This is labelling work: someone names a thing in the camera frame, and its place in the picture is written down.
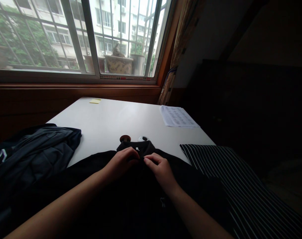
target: black and white striped cloth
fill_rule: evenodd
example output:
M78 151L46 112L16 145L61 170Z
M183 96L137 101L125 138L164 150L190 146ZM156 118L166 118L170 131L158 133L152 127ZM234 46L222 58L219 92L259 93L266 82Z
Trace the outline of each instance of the black and white striped cloth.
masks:
M264 186L249 165L228 147L181 144L193 167L220 178L236 238L302 238L302 217Z

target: paper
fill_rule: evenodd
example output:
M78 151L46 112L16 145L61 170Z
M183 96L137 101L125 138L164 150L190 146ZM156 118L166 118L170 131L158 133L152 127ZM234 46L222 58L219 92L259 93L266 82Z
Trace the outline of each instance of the paper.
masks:
M100 101L101 99L92 99L89 103L98 104Z
M164 123L169 127L195 128L200 127L181 107L160 106Z

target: table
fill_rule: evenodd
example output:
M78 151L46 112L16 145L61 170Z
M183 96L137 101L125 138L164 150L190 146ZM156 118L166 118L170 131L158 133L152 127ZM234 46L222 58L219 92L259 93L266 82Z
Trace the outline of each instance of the table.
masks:
M116 150L120 137L129 135L136 142L140 136L148 137L155 148L190 163L180 144L215 145L201 128L186 129L167 127L158 105L101 99L99 104L89 103L90 97L83 97L48 123L60 127L78 128L82 137L70 163L96 153Z

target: yellow sticky note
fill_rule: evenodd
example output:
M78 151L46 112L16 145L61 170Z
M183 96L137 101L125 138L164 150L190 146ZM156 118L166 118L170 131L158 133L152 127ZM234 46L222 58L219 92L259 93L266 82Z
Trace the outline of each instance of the yellow sticky note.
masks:
M92 99L89 103L98 104L100 101L101 99Z

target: dark gray clothing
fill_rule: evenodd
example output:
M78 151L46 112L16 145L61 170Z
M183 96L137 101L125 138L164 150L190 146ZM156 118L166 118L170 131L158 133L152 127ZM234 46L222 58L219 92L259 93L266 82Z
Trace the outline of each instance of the dark gray clothing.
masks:
M0 220L15 194L66 169L80 138L79 129L44 124L0 144Z

